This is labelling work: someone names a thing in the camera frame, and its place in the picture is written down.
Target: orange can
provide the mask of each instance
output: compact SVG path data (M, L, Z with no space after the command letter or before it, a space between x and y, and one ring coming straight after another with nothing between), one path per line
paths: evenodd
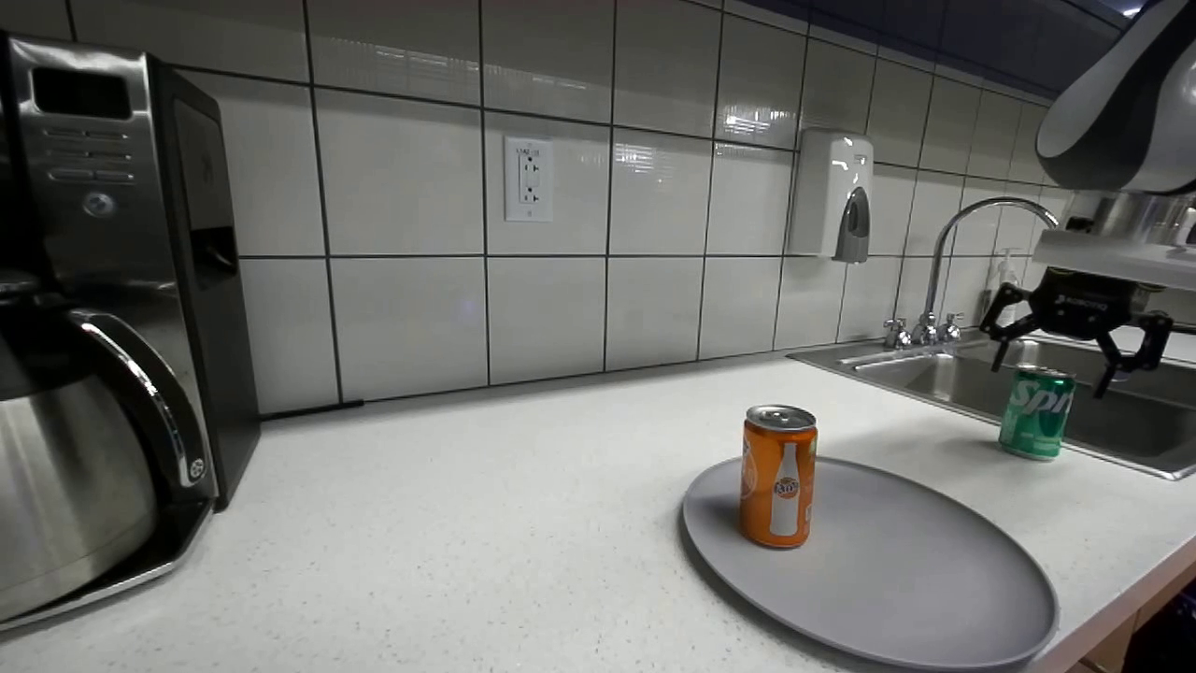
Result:
M813 535L820 422L803 408L760 403L744 418L742 530L792 548Z

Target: faucet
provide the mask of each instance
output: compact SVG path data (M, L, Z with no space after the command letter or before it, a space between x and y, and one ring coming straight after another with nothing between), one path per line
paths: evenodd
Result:
M934 322L934 302L937 302L937 280L944 280L944 259L947 259L947 243L951 235L959 231L959 223L977 213L977 210L988 210L988 205L1020 205L1027 210L1031 218L1038 218L1047 228L1057 228L1057 218L1047 213L1042 203L1031 203L1031 196L981 196L964 210L959 210L947 228L937 231L937 243L934 243L934 264L931 264L931 284L929 284L929 307L914 327L914 342L944 342L944 338L959 338L960 327L954 326L954 312L947 322Z

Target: carafe handle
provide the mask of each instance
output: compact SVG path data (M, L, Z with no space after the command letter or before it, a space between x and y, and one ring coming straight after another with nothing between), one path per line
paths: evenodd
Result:
M108 351L124 367L124 373L130 373L130 381L146 393L170 437L180 486L217 496L217 482L201 452L199 413L174 367L118 312L75 307L69 319L83 335Z

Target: wall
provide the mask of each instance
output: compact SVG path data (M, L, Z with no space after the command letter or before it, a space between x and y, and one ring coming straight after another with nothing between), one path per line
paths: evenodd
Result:
M1061 210L1042 100L742 0L0 0L221 95L271 412L878 335L973 196ZM876 259L787 250L803 127L878 144ZM505 219L505 139L556 143L556 219ZM944 310L995 254L954 238Z

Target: soda can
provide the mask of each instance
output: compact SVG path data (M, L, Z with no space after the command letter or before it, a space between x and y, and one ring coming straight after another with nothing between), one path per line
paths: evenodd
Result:
M1020 367L1003 413L1003 447L1027 458L1056 458L1071 431L1078 381L1061 371Z
M760 403L744 418L742 530L792 548L813 535L820 422L803 408Z

